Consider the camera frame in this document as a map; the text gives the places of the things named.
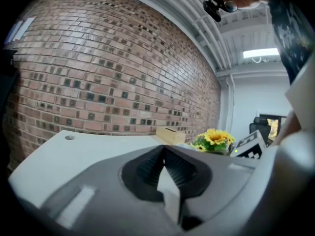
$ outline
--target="screw hole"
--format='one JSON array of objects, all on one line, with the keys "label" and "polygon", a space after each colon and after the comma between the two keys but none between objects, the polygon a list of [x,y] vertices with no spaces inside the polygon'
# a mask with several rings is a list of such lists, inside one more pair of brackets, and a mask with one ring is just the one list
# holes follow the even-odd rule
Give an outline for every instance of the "screw hole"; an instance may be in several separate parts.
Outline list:
[{"label": "screw hole", "polygon": [[65,139],[66,139],[66,140],[74,140],[75,137],[74,137],[74,136],[66,136]]}]

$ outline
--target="small wooden box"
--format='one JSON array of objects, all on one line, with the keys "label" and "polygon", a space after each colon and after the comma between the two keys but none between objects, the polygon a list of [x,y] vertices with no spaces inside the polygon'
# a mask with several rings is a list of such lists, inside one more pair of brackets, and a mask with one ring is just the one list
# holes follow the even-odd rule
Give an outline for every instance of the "small wooden box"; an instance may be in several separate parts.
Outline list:
[{"label": "small wooden box", "polygon": [[169,127],[157,127],[157,136],[169,145],[184,144],[186,134]]}]

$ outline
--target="white ceiling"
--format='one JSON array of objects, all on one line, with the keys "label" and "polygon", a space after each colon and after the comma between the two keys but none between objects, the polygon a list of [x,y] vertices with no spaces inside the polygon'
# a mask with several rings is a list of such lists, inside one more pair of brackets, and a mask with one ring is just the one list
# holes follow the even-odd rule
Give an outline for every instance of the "white ceiling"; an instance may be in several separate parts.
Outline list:
[{"label": "white ceiling", "polygon": [[[248,64],[257,65],[251,58],[244,59],[243,51],[275,47],[271,16],[265,4],[256,9],[238,10],[234,13],[221,11],[222,21],[217,23],[203,10],[204,0],[149,1],[154,4],[153,7],[167,11],[177,21],[176,24],[180,24],[178,26],[189,34],[216,71],[222,72]],[[262,63],[268,66],[265,62],[280,64],[280,57],[262,59]]]}]

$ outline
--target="green leaves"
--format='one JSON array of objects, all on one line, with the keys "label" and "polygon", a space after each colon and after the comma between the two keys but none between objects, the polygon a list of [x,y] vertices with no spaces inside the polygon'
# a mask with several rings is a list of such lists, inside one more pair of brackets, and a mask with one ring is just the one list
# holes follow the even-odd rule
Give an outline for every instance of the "green leaves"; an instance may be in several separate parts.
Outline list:
[{"label": "green leaves", "polygon": [[203,145],[206,148],[207,152],[212,152],[212,151],[225,150],[227,142],[219,144],[219,145],[217,144],[211,145],[210,142],[208,142],[204,137],[198,137],[192,144],[194,146]]}]

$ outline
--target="person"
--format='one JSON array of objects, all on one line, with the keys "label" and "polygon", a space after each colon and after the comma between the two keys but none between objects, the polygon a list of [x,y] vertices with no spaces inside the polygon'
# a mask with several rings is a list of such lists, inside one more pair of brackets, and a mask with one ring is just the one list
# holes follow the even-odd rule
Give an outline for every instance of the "person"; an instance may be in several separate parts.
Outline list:
[{"label": "person", "polygon": [[[220,0],[225,1],[233,1],[239,9],[256,7],[261,2],[269,5],[275,44],[292,84],[315,50],[314,12],[310,10],[314,0]],[[300,129],[300,123],[291,111],[271,145],[279,145],[285,137]]]}]

